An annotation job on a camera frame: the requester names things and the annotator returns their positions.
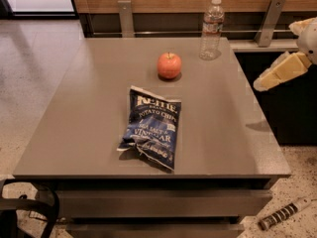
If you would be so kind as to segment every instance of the terrazzo floor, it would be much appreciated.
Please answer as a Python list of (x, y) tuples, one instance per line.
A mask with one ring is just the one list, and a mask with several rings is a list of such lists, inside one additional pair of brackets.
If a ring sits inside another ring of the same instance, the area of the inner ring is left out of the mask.
[[(79, 21), (0, 20), (0, 179), (9, 178), (43, 116), (53, 94), (84, 42)], [(317, 238), (317, 200), (268, 231), (260, 219), (298, 197), (317, 199), (317, 147), (283, 146), (292, 169), (271, 189), (273, 200), (258, 214), (246, 217), (239, 238)], [(29, 184), (10, 185), (4, 196), (36, 190)], [(19, 212), (20, 225), (40, 237), (44, 222)], [(58, 224), (52, 237), (71, 237)]]

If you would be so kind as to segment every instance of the bottle cap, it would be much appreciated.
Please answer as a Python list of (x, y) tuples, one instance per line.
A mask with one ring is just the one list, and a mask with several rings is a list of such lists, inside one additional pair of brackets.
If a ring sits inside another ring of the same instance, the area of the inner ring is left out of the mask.
[(221, 0), (211, 0), (211, 3), (218, 5), (218, 4), (221, 4)]

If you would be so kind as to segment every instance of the red apple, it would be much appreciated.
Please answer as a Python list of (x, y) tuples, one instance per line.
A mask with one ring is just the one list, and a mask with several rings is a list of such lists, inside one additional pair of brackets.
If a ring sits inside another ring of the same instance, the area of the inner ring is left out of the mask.
[(176, 78), (181, 69), (181, 59), (173, 53), (164, 53), (158, 58), (158, 75), (165, 79)]

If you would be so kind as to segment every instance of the kettle brand chips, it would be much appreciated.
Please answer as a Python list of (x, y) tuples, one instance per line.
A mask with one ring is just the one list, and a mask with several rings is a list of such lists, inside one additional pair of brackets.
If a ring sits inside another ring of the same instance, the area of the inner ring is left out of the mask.
[(180, 100), (167, 100), (132, 86), (129, 125), (118, 151), (136, 148), (173, 170), (180, 106)]

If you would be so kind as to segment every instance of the water bottle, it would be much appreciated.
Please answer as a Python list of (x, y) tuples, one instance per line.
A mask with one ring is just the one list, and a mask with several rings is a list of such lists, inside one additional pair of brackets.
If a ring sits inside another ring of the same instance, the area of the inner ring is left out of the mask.
[(214, 60), (220, 54), (220, 41), (225, 12), (221, 7), (221, 0), (211, 0), (207, 12), (204, 14), (201, 46), (199, 56), (203, 60)]

